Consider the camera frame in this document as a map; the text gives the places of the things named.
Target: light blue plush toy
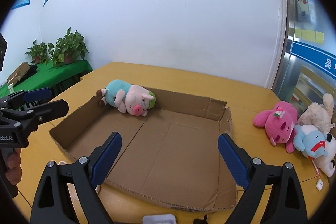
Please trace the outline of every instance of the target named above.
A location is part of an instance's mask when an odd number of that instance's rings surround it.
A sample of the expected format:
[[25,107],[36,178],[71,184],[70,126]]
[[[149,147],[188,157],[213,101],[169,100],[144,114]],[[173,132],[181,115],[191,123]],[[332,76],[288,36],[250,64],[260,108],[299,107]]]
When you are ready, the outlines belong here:
[[296,135],[293,140],[294,147],[302,154],[312,160],[320,156],[328,156],[326,151],[327,134],[323,134],[311,124],[295,126]]

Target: metal screw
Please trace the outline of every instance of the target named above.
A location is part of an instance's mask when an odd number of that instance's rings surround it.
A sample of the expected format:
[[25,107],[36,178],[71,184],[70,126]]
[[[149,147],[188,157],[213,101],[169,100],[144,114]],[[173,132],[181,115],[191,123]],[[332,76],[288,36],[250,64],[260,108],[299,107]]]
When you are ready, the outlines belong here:
[[254,164],[259,165],[259,164],[261,164],[261,159],[260,159],[260,158],[254,158],[254,159],[252,160],[252,162],[253,162]]
[[55,163],[54,163],[53,161],[50,161],[50,162],[47,163],[47,167],[49,167],[49,168],[50,168],[50,167],[53,167],[54,164],[55,164]]
[[285,166],[286,166],[286,168],[288,168],[288,169],[292,169],[292,168],[293,168],[293,165],[292,165],[290,162],[286,162],[286,163],[285,163]]
[[81,157],[78,161],[80,164],[84,164],[87,162],[87,157]]

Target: robot.ai logo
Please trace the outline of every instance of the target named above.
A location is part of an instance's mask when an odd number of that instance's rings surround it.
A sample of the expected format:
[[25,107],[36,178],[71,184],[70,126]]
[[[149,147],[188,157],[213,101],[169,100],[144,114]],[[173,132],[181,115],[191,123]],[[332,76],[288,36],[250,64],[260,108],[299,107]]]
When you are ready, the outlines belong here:
[[11,136],[1,136],[0,141],[13,141]]

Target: cardboard box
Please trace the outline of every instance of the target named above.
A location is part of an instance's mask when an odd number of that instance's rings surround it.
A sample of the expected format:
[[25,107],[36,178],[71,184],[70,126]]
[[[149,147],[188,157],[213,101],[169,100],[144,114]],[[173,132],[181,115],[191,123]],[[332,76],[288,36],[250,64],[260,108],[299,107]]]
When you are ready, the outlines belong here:
[[120,113],[92,97],[50,134],[72,160],[88,156],[113,132],[122,149],[105,183],[138,199],[186,211],[232,209],[236,184],[217,140],[231,134],[226,102],[147,88],[157,97],[146,117]]
[[21,78],[29,71],[30,66],[27,62],[22,63],[19,65],[19,67],[16,68],[16,70],[8,77],[7,84],[13,84],[16,85],[17,82],[21,80]]

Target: cartoon poster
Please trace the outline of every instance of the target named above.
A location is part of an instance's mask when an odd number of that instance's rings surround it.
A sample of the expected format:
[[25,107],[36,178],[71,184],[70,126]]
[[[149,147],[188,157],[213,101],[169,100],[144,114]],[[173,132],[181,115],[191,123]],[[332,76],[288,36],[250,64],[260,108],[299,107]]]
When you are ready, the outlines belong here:
[[310,21],[309,0],[296,0],[296,1],[297,1],[297,20]]

